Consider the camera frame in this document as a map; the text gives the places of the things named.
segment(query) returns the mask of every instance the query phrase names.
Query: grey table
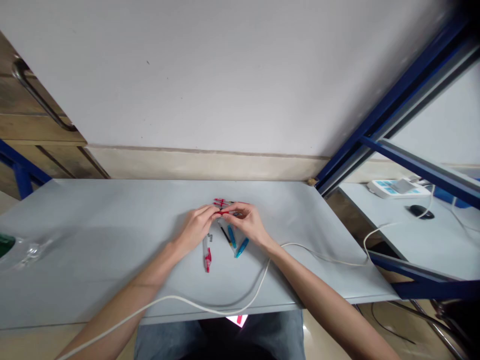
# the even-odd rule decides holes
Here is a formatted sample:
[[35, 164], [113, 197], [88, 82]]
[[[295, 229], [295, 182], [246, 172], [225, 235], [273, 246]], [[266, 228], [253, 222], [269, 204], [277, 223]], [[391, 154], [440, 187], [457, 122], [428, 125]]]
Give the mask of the grey table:
[[[430, 198], [382, 199], [366, 185], [354, 183], [343, 183], [339, 189], [375, 228], [405, 222], [379, 230], [401, 259], [453, 279], [480, 279], [480, 234], [463, 229], [450, 204], [434, 197], [431, 211], [435, 218], [421, 220], [406, 207], [427, 207]], [[455, 213], [465, 225], [480, 228], [480, 211], [476, 208], [456, 208]]]
[[[0, 274], [0, 329], [87, 322], [173, 238], [187, 211], [218, 197], [256, 204], [280, 244], [298, 242], [351, 263], [365, 259], [323, 198], [300, 182], [51, 180], [0, 217], [1, 232], [54, 240], [30, 267]], [[211, 233], [210, 273], [198, 246], [174, 268], [158, 297], [175, 294], [223, 311], [240, 309], [252, 298], [266, 256], [250, 244], [234, 259], [216, 224]], [[286, 250], [350, 303], [398, 299], [372, 264], [353, 267], [317, 259], [298, 246]], [[299, 307], [272, 266], [245, 313]], [[166, 300], [151, 307], [142, 323], [211, 317]]]

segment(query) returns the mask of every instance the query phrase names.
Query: computer mouse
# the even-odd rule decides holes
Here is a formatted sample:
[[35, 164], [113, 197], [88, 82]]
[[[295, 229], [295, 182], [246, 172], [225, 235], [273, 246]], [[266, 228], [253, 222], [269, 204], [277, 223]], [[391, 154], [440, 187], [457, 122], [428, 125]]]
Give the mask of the computer mouse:
[[[412, 205], [408, 208], [408, 210], [410, 210], [410, 212], [417, 217], [419, 215], [422, 215], [425, 212], [425, 210], [427, 210], [427, 208], [421, 205]], [[433, 219], [434, 217], [435, 215], [431, 211], [428, 211], [420, 219], [429, 220], [429, 219]]]

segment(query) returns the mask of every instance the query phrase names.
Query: hand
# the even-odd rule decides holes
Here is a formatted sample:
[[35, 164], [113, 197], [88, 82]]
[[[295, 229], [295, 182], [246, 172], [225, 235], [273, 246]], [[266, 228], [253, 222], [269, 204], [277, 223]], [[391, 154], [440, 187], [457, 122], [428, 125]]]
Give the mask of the hand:
[[259, 211], [255, 205], [236, 202], [222, 211], [241, 213], [239, 216], [223, 214], [222, 217], [227, 223], [239, 228], [247, 238], [264, 250], [268, 250], [272, 246], [277, 245], [265, 230], [262, 219], [260, 219]]
[[180, 235], [173, 240], [182, 256], [195, 249], [207, 236], [212, 221], [221, 216], [216, 214], [218, 211], [219, 209], [213, 205], [203, 205], [187, 214]]

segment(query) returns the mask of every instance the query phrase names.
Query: blue pen cap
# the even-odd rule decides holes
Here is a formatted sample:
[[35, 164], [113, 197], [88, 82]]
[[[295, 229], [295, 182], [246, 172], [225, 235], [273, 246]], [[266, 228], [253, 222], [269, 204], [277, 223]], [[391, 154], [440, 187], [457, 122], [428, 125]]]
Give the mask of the blue pen cap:
[[249, 238], [246, 237], [245, 240], [243, 240], [243, 242], [241, 243], [241, 246], [240, 248], [238, 249], [238, 252], [236, 253], [236, 256], [235, 258], [237, 259], [245, 250], [245, 248], [247, 247], [247, 245], [249, 244]]
[[233, 248], [237, 248], [237, 242], [235, 241], [235, 236], [234, 236], [234, 230], [232, 229], [232, 225], [228, 225], [228, 235], [230, 235], [230, 241], [231, 244], [233, 245]]

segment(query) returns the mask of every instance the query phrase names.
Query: cabinet handle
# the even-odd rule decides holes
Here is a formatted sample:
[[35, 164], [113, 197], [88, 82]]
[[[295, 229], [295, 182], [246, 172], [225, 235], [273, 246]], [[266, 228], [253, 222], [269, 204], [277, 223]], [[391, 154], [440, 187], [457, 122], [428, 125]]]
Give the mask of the cabinet handle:
[[35, 90], [35, 88], [32, 86], [31, 83], [29, 83], [27, 77], [25, 76], [25, 72], [27, 70], [30, 70], [29, 66], [27, 63], [21, 59], [18, 58], [13, 62], [13, 65], [11, 67], [11, 72], [13, 76], [20, 82], [20, 84], [23, 85], [23, 87], [30, 93], [30, 95], [33, 96], [33, 98], [36, 100], [37, 103], [40, 104], [40, 106], [46, 111], [48, 115], [62, 128], [67, 131], [71, 132], [76, 132], [78, 131], [75, 125], [73, 124], [66, 124], [62, 121], [60, 116], [57, 115], [57, 113], [52, 109], [52, 107], [47, 104], [47, 102], [44, 100], [43, 97], [40, 96], [39, 92]]

